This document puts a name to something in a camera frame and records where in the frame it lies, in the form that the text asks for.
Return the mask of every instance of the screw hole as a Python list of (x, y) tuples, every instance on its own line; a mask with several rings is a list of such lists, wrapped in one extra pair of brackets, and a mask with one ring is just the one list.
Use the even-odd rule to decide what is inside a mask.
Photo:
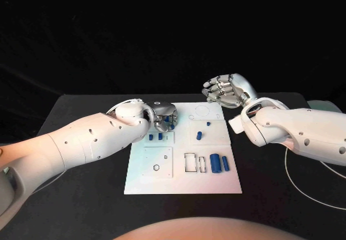
[(344, 152), (346, 152), (346, 148), (341, 146), (341, 147), (338, 148), (338, 153), (340, 153), (340, 154), (344, 154)]
[(306, 146), (309, 144), (309, 139), (304, 140), (304, 145)]

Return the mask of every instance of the table surface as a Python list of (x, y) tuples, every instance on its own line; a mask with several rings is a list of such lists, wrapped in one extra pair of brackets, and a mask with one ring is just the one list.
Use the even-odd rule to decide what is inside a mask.
[[(298, 93), (260, 93), (291, 109), (308, 108)], [(63, 95), (51, 108), (38, 135), (83, 116), (105, 112), (132, 98), (145, 102), (204, 102), (201, 94)], [(224, 119), (240, 108), (221, 108)], [(224, 217), (247, 220), (318, 240), (346, 238), (346, 211), (311, 201), (295, 190), (283, 166), (285, 147), (256, 147), (243, 133), (227, 132), (242, 194), (123, 195), (131, 146), (107, 158), (66, 171), (27, 199), (0, 231), (0, 239), (107, 240), (164, 220)], [(299, 189), (319, 201), (346, 207), (346, 181), (315, 160), (288, 152), (286, 167)], [(344, 168), (332, 166), (340, 172)]]

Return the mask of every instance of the black curtain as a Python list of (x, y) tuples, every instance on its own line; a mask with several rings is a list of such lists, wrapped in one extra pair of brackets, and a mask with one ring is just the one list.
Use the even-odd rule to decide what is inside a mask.
[(1, 2), (0, 143), (35, 135), (63, 94), (200, 93), (229, 73), (257, 92), (298, 92), (346, 110), (342, 22), (325, 13), (113, 4)]

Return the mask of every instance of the robotic arm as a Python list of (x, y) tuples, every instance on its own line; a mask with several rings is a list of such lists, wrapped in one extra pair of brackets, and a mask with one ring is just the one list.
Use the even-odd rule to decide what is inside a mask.
[[(58, 130), (0, 147), (0, 229), (37, 187), (60, 172), (106, 158), (138, 142), (148, 129), (167, 132), (177, 125), (171, 103), (139, 99), (116, 104), (106, 114), (89, 115)], [(4, 168), (12, 173), (12, 188)]]
[(282, 144), (295, 154), (346, 166), (346, 114), (306, 108), (288, 109), (256, 92), (239, 74), (220, 75), (204, 84), (207, 102), (243, 107), (229, 120), (236, 134), (244, 132), (256, 146)]

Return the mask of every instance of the small blue object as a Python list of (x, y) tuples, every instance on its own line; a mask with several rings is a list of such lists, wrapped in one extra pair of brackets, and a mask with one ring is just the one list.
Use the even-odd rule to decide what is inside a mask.
[(198, 132), (195, 133), (195, 139), (200, 140), (200, 138), (201, 138), (201, 132), (198, 131)]
[(210, 171), (213, 174), (221, 172), (220, 156), (216, 153), (210, 155)]
[(221, 162), (223, 162), (223, 167), (224, 167), (224, 171), (229, 171), (229, 163), (227, 163), (227, 158), (223, 156), (221, 157)]

